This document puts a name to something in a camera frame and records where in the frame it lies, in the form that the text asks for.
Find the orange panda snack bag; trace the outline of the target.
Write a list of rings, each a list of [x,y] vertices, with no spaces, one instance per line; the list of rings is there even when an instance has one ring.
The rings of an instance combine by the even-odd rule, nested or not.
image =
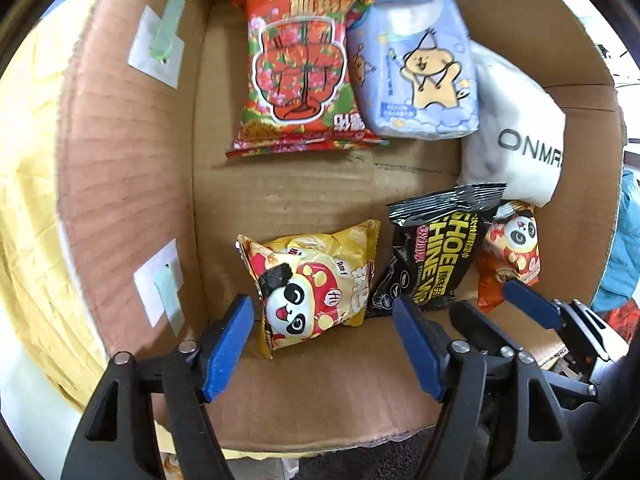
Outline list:
[[[477,307],[487,313],[503,302],[502,286],[511,278],[533,285],[541,269],[538,228],[532,205],[501,204],[477,253]]]

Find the black shoe shine wipes pack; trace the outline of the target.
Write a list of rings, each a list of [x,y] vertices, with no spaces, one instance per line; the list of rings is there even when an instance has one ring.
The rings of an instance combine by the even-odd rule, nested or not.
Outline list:
[[[392,255],[370,293],[367,316],[391,315],[394,301],[405,296],[422,310],[451,304],[505,189],[503,183],[464,184],[389,204]]]

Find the yellow panda snack bag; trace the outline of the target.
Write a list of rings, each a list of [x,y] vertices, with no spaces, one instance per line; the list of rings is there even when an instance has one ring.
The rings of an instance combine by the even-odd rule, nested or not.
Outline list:
[[[332,233],[282,236],[262,244],[240,234],[235,247],[262,303],[260,351],[319,337],[364,321],[381,222],[366,220]]]

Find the white ONMAX pouch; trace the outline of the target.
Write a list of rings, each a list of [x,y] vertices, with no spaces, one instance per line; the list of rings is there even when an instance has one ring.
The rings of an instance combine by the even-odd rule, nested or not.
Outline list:
[[[460,184],[503,183],[506,200],[547,205],[558,186],[566,116],[538,82],[500,54],[471,44],[477,132],[462,139]]]

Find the light blue cartoon tissue pack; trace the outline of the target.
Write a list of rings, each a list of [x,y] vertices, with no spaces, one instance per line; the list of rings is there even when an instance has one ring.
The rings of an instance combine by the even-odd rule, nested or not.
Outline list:
[[[378,136],[435,141],[477,130],[471,39],[456,0],[375,0],[347,29],[347,47],[360,115]]]

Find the red floral snack bag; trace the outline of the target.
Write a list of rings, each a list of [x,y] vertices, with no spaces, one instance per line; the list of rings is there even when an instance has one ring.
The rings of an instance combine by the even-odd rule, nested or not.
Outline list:
[[[230,157],[372,148],[347,29],[375,0],[230,0],[247,30],[247,99]]]

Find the teal bean bag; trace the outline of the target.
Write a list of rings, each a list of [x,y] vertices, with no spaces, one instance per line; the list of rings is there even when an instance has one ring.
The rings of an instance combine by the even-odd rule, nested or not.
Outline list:
[[[605,313],[632,297],[639,283],[639,183],[625,167],[620,181],[620,204],[613,243],[602,280],[590,308]]]

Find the black fuzzy sleeve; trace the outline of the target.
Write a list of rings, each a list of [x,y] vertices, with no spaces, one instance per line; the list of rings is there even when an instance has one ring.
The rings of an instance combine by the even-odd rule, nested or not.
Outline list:
[[[413,479],[433,431],[434,427],[427,428],[406,440],[374,448],[351,448],[301,458],[294,479]]]

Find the yellow table cloth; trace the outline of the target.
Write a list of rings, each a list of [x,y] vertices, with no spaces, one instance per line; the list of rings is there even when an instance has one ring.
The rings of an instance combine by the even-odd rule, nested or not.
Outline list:
[[[50,384],[82,410],[106,367],[58,222],[66,72],[98,0],[65,0],[1,77],[1,309]]]

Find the brown cardboard box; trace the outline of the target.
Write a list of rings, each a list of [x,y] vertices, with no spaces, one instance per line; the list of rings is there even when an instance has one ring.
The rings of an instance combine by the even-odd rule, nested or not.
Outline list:
[[[537,212],[541,295],[590,301],[617,220],[624,136],[600,53],[562,0],[457,0],[471,36],[566,116],[563,167]],[[228,0],[99,0],[68,76],[58,211],[108,352],[165,353],[255,286],[234,242],[332,233],[446,190],[458,141],[228,158],[246,99],[246,24]],[[307,452],[431,426],[389,318],[262,356],[250,338],[208,414],[222,446]]]

